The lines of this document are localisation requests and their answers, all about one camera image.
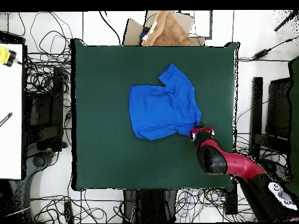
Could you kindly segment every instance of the black chair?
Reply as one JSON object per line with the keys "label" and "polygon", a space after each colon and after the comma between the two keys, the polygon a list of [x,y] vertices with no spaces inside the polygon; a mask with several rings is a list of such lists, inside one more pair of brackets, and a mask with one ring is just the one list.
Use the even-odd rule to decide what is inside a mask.
{"label": "black chair", "polygon": [[[280,183],[289,184],[293,180],[290,169],[290,99],[291,79],[273,80],[269,86],[269,102],[265,134],[262,134],[263,78],[253,78],[251,138],[249,153],[259,164]],[[269,148],[286,155],[287,166],[260,158],[260,149]]]}

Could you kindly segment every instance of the green table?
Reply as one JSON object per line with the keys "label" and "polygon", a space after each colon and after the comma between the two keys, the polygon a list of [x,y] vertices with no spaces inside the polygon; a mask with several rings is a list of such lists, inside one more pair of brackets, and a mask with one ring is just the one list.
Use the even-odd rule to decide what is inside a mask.
{"label": "green table", "polygon": [[135,136],[128,111],[131,85],[162,85],[173,62],[195,87],[201,121],[232,151],[235,55],[226,47],[84,46],[71,40],[73,181],[83,188],[231,188],[229,176],[200,168],[195,147],[179,134],[149,141]]}

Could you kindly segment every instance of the black cable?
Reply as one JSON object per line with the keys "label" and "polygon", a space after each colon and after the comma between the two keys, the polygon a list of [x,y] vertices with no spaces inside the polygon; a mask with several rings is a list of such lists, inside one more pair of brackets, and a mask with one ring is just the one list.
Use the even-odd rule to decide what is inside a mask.
{"label": "black cable", "polygon": [[156,14],[152,14],[150,17],[148,17],[148,18],[145,20],[145,22],[144,22],[144,26],[145,26],[145,24],[147,24],[148,19],[151,18],[151,17],[154,16],[154,15],[156,15]]}
{"label": "black cable", "polygon": [[119,45],[121,46],[121,44],[120,44],[120,38],[119,38],[119,35],[116,33],[116,31],[111,27],[111,25],[109,25],[109,23],[104,19],[104,17],[102,16],[102,13],[99,11],[99,13],[100,13],[100,17],[103,19],[103,21],[112,29],[112,31],[114,31],[115,32],[115,34],[116,34],[116,36],[117,36],[117,38],[119,39]]}
{"label": "black cable", "polygon": [[248,111],[250,111],[251,109],[252,109],[252,107],[251,107],[250,109],[248,109],[247,111],[245,111],[244,113],[242,113],[242,114],[237,118],[236,124],[238,123],[239,118],[240,118],[242,115],[244,115],[245,113],[247,113]]}
{"label": "black cable", "polygon": [[281,43],[279,43],[279,44],[273,46],[272,48],[264,49],[264,50],[262,50],[262,51],[256,53],[254,56],[252,56],[252,57],[251,57],[252,59],[249,60],[249,61],[257,61],[257,60],[260,60],[260,58],[262,58],[262,57],[264,57],[265,55],[267,55],[268,52],[271,51],[272,49],[274,49],[274,48],[276,48],[276,47],[278,47],[278,46],[280,46],[280,45],[282,45],[282,44],[284,44],[284,43],[291,42],[291,41],[293,41],[293,40],[295,40],[295,39],[297,39],[297,38],[299,38],[299,35],[296,36],[296,37],[294,37],[294,38],[288,38],[287,40],[285,40],[285,41],[283,41],[283,42],[281,42]]}

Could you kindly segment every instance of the white surface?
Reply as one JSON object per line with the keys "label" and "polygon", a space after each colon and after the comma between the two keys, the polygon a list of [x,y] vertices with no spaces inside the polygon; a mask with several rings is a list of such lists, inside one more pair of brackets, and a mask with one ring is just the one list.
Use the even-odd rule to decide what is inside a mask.
{"label": "white surface", "polygon": [[208,37],[210,36],[210,11],[209,10],[182,10],[182,13],[193,17],[193,23],[190,29],[190,37]]}
{"label": "white surface", "polygon": [[[22,45],[0,44],[17,53],[22,62]],[[22,148],[22,66],[0,65],[0,121],[8,113],[10,119],[0,127],[0,179],[21,179]]]}

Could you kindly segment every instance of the white floor tile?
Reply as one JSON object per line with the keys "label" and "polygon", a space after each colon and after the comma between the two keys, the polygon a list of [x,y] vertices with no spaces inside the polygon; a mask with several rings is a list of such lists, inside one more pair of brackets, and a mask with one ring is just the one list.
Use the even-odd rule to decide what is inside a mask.
{"label": "white floor tile", "polygon": [[210,35],[210,11],[209,10],[182,10],[183,14],[189,14],[193,17],[193,23],[190,29],[190,37],[208,37]]}
{"label": "white floor tile", "polygon": [[[101,11],[102,16],[119,35],[123,42],[128,19],[143,25],[145,11]],[[119,40],[113,30],[103,21],[98,11],[84,12],[84,42],[89,46],[117,46]]]}
{"label": "white floor tile", "polygon": [[0,12],[0,31],[7,31],[7,15]]}
{"label": "white floor tile", "polygon": [[[39,13],[38,15],[36,12],[20,13],[26,29],[24,38],[26,39],[26,45],[28,46],[29,53],[42,51],[41,49],[48,53],[60,53],[65,42],[63,38],[58,37],[59,34],[57,32],[61,33],[67,38],[71,38],[72,36],[80,39],[82,38],[82,12],[57,12],[55,14],[62,20],[59,20],[54,15],[60,25],[49,13]],[[19,15],[16,12],[11,13],[9,16],[9,31],[16,34],[23,33],[22,22],[20,21]],[[49,35],[47,35],[47,37],[45,37],[45,39],[42,41],[43,37],[48,32],[51,33],[49,33]]]}
{"label": "white floor tile", "polygon": [[[299,35],[290,23],[274,31],[282,19],[274,10],[235,10],[234,41],[241,43],[239,58],[250,58],[263,49],[271,48],[286,39]],[[264,59],[291,60],[299,54],[299,39],[282,44],[268,53]]]}
{"label": "white floor tile", "polygon": [[205,46],[222,47],[232,42],[232,10],[213,10],[212,39]]}

